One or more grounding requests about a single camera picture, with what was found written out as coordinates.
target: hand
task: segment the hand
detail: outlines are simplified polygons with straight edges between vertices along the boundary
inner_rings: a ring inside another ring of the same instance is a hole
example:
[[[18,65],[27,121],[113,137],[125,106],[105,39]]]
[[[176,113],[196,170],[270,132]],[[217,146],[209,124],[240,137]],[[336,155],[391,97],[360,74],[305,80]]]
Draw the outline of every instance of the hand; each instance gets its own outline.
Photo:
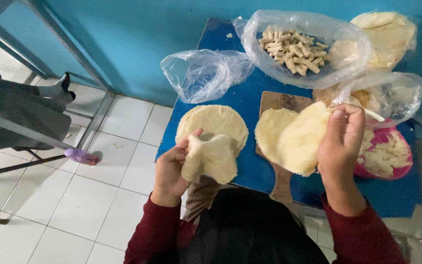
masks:
[[[358,215],[367,206],[353,179],[364,124],[364,109],[349,104],[338,105],[317,150],[318,171],[322,175],[328,203],[345,216]]]
[[[201,133],[201,128],[192,132],[197,137]],[[167,207],[175,207],[180,203],[181,196],[190,186],[181,176],[181,168],[187,154],[188,136],[157,159],[156,183],[150,197],[153,203]]]

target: wooden cutting board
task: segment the wooden cutting board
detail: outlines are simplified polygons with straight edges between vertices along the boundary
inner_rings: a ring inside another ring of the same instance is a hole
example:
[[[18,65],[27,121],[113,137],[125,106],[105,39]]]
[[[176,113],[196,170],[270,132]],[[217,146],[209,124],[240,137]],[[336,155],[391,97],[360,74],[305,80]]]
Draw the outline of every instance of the wooden cutting board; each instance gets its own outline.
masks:
[[[270,108],[274,110],[286,108],[299,113],[300,111],[302,111],[302,109],[308,107],[311,104],[312,99],[309,99],[307,97],[264,91],[262,93],[262,100],[260,102],[260,115],[258,119],[262,117],[262,113],[264,111]],[[289,183],[291,181],[293,173],[283,169],[281,166],[268,160],[262,153],[260,147],[258,146],[258,143],[256,144],[255,152],[271,164],[276,175],[274,187],[270,194],[270,198],[282,203],[292,202],[293,197],[291,195]]]

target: cutting board handle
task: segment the cutting board handle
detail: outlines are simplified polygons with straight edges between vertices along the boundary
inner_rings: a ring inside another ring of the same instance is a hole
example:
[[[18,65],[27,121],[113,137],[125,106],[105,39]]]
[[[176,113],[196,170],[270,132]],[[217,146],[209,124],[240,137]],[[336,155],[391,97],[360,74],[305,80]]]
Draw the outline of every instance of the cutting board handle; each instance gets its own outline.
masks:
[[[289,184],[293,173],[272,162],[270,162],[270,164],[273,166],[276,176],[270,198],[281,203],[292,202],[293,197],[291,195],[291,188]]]

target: person's left hand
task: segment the person's left hand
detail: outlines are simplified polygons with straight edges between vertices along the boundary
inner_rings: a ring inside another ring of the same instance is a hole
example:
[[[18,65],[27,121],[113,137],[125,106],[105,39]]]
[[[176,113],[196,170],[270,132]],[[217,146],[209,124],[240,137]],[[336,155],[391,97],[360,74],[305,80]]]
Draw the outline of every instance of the person's left hand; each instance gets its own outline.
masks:
[[[197,137],[201,133],[203,133],[201,128],[192,132]],[[181,176],[181,168],[187,154],[188,136],[157,159],[156,183],[150,196],[153,203],[167,207],[175,207],[180,203],[181,196],[190,186],[190,183]]]

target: clear plastic bag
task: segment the clear plastic bag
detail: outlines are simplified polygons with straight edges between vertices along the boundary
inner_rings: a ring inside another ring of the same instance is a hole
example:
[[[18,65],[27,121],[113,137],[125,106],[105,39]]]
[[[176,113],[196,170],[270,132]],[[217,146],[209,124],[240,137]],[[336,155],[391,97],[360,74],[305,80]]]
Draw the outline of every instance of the clear plastic bag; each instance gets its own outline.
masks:
[[[422,102],[422,78],[413,73],[377,72],[342,82],[332,101],[361,105],[385,118],[366,120],[374,128],[389,128],[413,117]]]
[[[169,55],[160,66],[179,98],[190,104],[221,98],[255,69],[245,53],[208,49]]]
[[[232,23],[246,53],[256,67],[282,83],[298,87],[324,89],[352,79],[364,70],[372,54],[369,37],[359,27],[322,14],[258,10],[248,21],[239,17]],[[336,67],[330,62],[320,67],[318,74],[308,72],[307,76],[293,75],[260,47],[257,38],[261,38],[261,34],[268,27],[274,31],[295,30],[313,36],[315,41],[324,42],[329,46],[338,41],[351,49],[347,53],[343,49],[339,50]]]
[[[351,20],[369,36],[373,55],[369,72],[391,71],[408,50],[416,48],[416,25],[397,12],[369,12]]]

